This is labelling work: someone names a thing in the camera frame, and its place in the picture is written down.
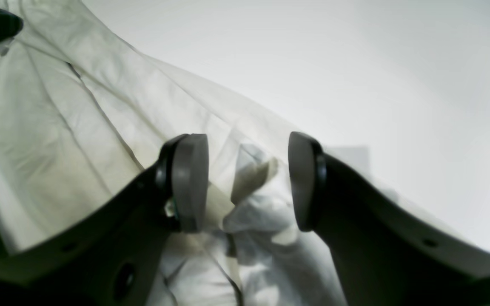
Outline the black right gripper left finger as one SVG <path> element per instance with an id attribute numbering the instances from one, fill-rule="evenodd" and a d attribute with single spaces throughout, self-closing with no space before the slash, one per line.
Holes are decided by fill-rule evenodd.
<path id="1" fill-rule="evenodd" d="M 143 306 L 174 232 L 202 230 L 206 134 L 181 134 L 111 201 L 72 228 L 0 259 L 0 306 Z"/>

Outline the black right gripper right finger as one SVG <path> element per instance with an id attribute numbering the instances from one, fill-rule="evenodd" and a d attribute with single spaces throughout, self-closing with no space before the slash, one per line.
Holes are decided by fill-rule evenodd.
<path id="1" fill-rule="evenodd" d="M 399 207 L 301 132 L 288 138 L 294 215 L 329 247 L 350 306 L 490 306 L 490 252 Z"/>

